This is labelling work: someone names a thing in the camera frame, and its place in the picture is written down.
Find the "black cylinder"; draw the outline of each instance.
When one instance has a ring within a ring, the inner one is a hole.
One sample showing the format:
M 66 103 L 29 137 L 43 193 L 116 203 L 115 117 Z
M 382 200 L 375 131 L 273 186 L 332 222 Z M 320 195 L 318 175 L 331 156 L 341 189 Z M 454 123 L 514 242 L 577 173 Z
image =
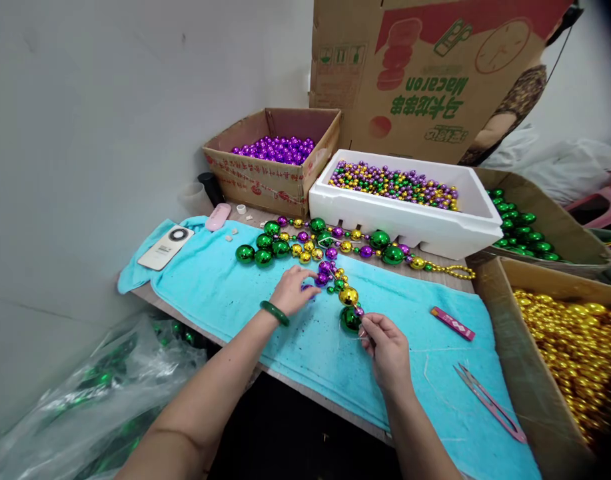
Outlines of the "black cylinder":
M 225 203 L 225 197 L 221 191 L 219 180 L 216 175 L 212 172 L 201 173 L 199 175 L 199 181 L 205 186 L 205 193 L 212 202 L 212 205 L 216 207 L 219 203 Z

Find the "white phone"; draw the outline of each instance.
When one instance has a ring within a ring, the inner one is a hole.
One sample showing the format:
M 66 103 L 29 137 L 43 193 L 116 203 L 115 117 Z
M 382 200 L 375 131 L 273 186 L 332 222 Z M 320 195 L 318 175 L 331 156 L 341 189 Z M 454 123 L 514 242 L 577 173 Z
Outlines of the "white phone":
M 175 225 L 159 241 L 137 260 L 152 270 L 162 270 L 165 265 L 181 250 L 183 245 L 194 235 L 194 231 Z

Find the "large cardboard box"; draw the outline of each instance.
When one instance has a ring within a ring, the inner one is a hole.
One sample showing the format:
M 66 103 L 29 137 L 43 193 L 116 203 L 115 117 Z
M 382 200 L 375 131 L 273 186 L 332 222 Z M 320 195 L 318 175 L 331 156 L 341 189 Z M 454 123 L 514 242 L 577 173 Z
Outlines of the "large cardboard box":
M 535 214 L 536 221 L 530 226 L 545 235 L 561 258 L 572 263 L 541 260 L 491 246 L 469 257 L 468 265 L 499 255 L 589 279 L 595 279 L 611 267 L 611 252 L 607 247 L 533 182 L 516 173 L 483 168 L 474 170 L 486 189 L 505 190 L 505 199 L 515 203 L 519 211 Z
M 315 0 L 310 106 L 338 145 L 457 163 L 572 0 Z
M 474 289 L 490 313 L 505 383 L 540 472 L 545 480 L 576 478 L 594 456 L 522 320 L 512 288 L 611 308 L 611 286 L 511 259 L 480 265 L 476 274 Z
M 332 154 L 340 132 L 338 109 L 267 108 L 219 133 L 203 147 L 210 169 L 228 200 L 304 217 L 307 193 Z M 230 153 L 234 147 L 270 137 L 310 137 L 316 147 L 299 166 Z

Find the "wire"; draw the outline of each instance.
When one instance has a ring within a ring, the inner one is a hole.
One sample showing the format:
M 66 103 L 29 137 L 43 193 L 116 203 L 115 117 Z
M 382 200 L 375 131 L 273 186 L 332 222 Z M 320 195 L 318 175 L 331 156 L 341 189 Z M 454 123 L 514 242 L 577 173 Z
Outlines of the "wire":
M 560 48 L 560 52 L 558 52 L 558 58 L 556 59 L 556 62 L 554 63 L 554 66 L 552 67 L 552 71 L 550 72 L 550 76 L 547 77 L 547 81 L 545 82 L 545 86 L 547 86 L 547 84 L 550 82 L 550 79 L 552 78 L 552 75 L 554 74 L 554 70 L 556 70 L 556 66 L 558 65 L 558 61 L 560 60 L 560 56 L 563 54 L 563 50 L 565 50 L 565 45 L 567 45 L 567 40 L 570 39 L 570 35 L 572 34 L 572 29 L 574 28 L 574 26 L 572 25 L 569 29 L 569 31 L 567 32 L 567 37 L 565 37 L 565 41 L 563 42 L 563 46 Z

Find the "clock graphic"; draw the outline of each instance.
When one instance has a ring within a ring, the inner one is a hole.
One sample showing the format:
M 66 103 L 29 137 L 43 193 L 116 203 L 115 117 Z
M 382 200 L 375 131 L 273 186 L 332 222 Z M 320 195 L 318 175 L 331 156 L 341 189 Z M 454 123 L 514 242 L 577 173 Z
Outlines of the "clock graphic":
M 532 27 L 525 18 L 513 19 L 494 30 L 476 54 L 476 70 L 488 74 L 509 65 L 523 51 Z

